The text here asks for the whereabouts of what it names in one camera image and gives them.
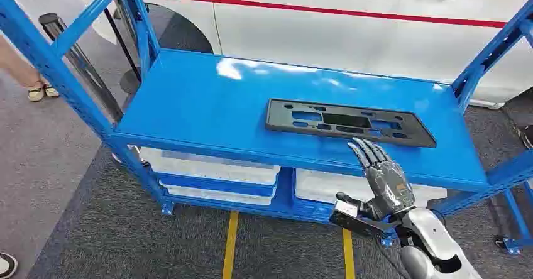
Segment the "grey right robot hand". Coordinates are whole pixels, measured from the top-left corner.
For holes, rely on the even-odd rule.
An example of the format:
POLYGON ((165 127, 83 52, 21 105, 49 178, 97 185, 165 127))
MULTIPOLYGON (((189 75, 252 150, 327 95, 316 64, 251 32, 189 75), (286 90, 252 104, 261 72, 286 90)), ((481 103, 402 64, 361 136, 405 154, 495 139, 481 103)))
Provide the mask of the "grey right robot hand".
POLYGON ((357 206, 360 216, 373 221, 381 221, 385 216, 415 206, 414 193, 402 167, 381 146, 356 137, 352 138, 348 146, 363 167, 374 198, 362 202, 344 192, 337 192, 338 200, 357 206))

